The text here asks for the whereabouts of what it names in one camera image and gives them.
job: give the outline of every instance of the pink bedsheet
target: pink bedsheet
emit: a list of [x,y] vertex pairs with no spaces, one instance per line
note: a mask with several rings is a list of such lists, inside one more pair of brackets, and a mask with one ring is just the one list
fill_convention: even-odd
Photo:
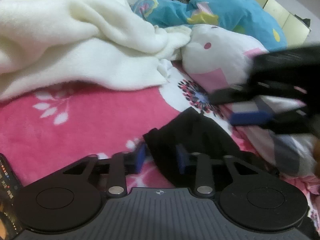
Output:
[[[139,91],[112,91],[80,82],[66,83],[0,104],[0,152],[22,184],[28,185],[89,154],[100,158],[131,151],[141,136],[160,128],[193,106],[214,119],[242,150],[255,152],[248,140],[215,114],[207,94],[189,76],[172,69],[169,83]],[[287,180],[309,200],[310,216],[319,229],[319,180]],[[147,159],[131,187],[172,187]]]

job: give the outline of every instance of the white flower print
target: white flower print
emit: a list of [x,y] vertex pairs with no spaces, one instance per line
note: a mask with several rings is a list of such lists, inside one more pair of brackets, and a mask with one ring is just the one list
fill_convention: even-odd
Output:
[[70,84],[54,85],[46,90],[39,90],[34,93],[41,102],[32,107],[43,111],[40,118],[55,115],[54,125],[60,125],[68,120],[69,100],[73,96],[74,90]]
[[128,140],[127,143],[125,144],[125,146],[127,147],[128,150],[133,152],[136,149],[139,142],[140,142],[140,140],[138,138],[135,138],[133,141]]
[[98,156],[99,160],[108,159],[109,158],[109,156],[106,155],[105,153],[97,153],[96,155]]

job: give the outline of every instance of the yellow circle print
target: yellow circle print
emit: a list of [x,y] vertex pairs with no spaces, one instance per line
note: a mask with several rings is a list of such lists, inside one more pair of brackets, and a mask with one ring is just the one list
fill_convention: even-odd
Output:
[[275,37],[276,41],[280,42],[280,35],[275,29],[273,29],[273,36]]

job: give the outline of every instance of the ribbed black surface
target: ribbed black surface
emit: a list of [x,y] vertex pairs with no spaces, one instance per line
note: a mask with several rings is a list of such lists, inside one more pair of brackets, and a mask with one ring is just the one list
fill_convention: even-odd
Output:
[[195,198],[187,189],[162,191],[134,188],[109,200],[80,229],[51,236],[25,230],[16,240],[309,240],[296,229],[267,235],[246,231],[224,218],[211,200]]

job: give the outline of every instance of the pink plush face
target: pink plush face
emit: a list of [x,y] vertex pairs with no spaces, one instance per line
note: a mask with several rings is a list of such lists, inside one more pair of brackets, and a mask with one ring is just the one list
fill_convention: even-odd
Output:
[[207,92],[239,83],[246,77],[250,58],[266,49],[256,39],[217,26],[193,27],[183,52],[185,71]]

